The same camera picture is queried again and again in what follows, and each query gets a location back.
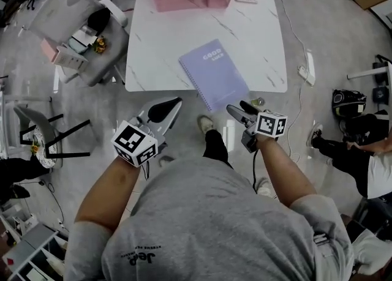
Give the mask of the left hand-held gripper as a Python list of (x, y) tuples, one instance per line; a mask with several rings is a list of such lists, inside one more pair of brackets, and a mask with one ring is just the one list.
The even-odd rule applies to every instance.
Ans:
[(173, 127), (181, 107), (181, 98), (160, 98), (123, 121), (111, 139), (120, 158), (139, 167), (159, 155), (166, 146), (164, 135)]

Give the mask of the purple spiral notebook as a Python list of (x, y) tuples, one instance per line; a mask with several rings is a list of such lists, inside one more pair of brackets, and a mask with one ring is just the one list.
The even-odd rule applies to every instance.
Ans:
[(210, 112), (224, 109), (249, 93), (249, 88), (219, 40), (179, 58), (179, 63)]

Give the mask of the person's left forearm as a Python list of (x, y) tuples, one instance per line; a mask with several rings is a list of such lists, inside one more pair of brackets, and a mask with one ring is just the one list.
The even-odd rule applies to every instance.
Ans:
[(114, 232), (123, 216), (138, 176), (137, 168), (117, 157), (89, 190), (75, 222), (90, 222)]

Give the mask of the person's right forearm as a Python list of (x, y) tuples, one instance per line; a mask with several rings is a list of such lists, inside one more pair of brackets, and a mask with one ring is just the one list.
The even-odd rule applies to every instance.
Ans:
[(286, 207), (317, 192), (297, 164), (288, 156), (278, 142), (271, 137), (257, 134), (257, 149), (260, 150), (277, 198)]

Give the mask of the white power strip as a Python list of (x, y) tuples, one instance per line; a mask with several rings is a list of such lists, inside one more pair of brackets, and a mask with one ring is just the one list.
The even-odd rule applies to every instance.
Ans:
[(313, 67), (306, 69), (305, 66), (299, 66), (297, 71), (298, 75), (303, 78), (304, 81), (307, 82), (310, 86), (315, 85), (315, 70)]

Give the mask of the yellow artificial flowers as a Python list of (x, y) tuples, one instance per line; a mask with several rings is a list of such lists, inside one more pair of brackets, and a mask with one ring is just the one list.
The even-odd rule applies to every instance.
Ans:
[(107, 40), (104, 36), (98, 37), (92, 44), (92, 49), (97, 54), (102, 54), (107, 48)]

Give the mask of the white paper box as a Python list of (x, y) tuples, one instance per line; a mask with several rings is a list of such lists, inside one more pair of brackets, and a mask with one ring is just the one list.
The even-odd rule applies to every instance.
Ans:
[(78, 31), (76, 31), (72, 37), (80, 42), (84, 46), (94, 44), (97, 39), (97, 31), (91, 29), (89, 26), (84, 25)]

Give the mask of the mint green case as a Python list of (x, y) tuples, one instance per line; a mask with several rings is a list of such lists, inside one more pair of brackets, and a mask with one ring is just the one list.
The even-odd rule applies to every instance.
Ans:
[(68, 40), (68, 45), (69, 47), (75, 51), (78, 54), (83, 54), (87, 49), (88, 46), (82, 44), (81, 42), (79, 42), (77, 39), (75, 39), (74, 37), (71, 37)]

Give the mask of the white grille box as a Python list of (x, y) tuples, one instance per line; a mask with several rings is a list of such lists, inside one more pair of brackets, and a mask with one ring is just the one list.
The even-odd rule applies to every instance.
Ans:
[(85, 70), (88, 60), (84, 56), (64, 46), (57, 46), (56, 49), (58, 53), (53, 60), (54, 64), (77, 71)]

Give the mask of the grey t-shirt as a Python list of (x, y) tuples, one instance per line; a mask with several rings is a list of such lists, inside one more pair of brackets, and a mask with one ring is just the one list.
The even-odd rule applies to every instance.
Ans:
[(64, 281), (348, 281), (353, 262), (332, 199), (286, 207), (197, 157), (153, 177), (115, 232), (75, 224)]

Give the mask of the black rounded object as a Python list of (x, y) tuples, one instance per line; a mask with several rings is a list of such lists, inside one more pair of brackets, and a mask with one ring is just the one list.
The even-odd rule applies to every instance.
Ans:
[(96, 31), (96, 34), (99, 35), (107, 26), (110, 17), (111, 12), (108, 8), (100, 9), (89, 16), (87, 27)]

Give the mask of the round floral cushion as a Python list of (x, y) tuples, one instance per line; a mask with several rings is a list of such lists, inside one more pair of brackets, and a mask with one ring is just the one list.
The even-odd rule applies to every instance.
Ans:
[(62, 167), (62, 159), (48, 159), (45, 157), (46, 152), (43, 133), (38, 127), (32, 131), (31, 152), (44, 168), (60, 169)]

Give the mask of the white cubby shelf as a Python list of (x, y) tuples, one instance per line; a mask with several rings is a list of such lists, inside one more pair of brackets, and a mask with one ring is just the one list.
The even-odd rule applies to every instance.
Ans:
[(11, 271), (7, 281), (64, 281), (68, 235), (38, 223), (20, 234), (0, 214), (16, 244), (2, 256)]

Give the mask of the white cloth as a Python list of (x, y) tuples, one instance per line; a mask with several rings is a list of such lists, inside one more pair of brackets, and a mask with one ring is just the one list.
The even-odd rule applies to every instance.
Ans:
[(392, 259), (392, 241), (379, 239), (365, 229), (352, 243), (357, 273), (373, 275)]

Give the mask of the white desk frame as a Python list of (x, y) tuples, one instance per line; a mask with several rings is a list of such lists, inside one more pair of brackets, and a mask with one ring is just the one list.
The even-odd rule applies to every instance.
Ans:
[(392, 84), (392, 63), (386, 62), (386, 65), (383, 67), (379, 67), (376, 69), (371, 69), (371, 70), (365, 70), (362, 72), (355, 72), (355, 73), (350, 73), (347, 74), (347, 79), (355, 79), (355, 78), (361, 78), (361, 77), (366, 77), (366, 76), (371, 76), (371, 75), (378, 75), (378, 74), (383, 74), (386, 73), (388, 76), (388, 81), (390, 84)]

